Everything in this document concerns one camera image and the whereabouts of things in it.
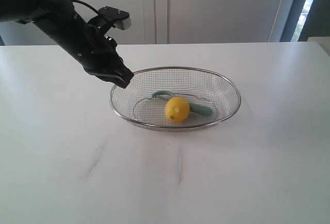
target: lemon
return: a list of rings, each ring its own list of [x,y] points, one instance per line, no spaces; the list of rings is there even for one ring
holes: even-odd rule
[[[183,122],[189,115],[190,106],[182,97],[171,98],[165,107],[166,118],[173,123]]]

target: white countertop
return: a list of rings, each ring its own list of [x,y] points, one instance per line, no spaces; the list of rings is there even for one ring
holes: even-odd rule
[[[144,130],[60,47],[0,47],[0,223],[330,223],[330,57],[318,44],[118,51],[133,71],[219,72],[242,106],[202,131]]]

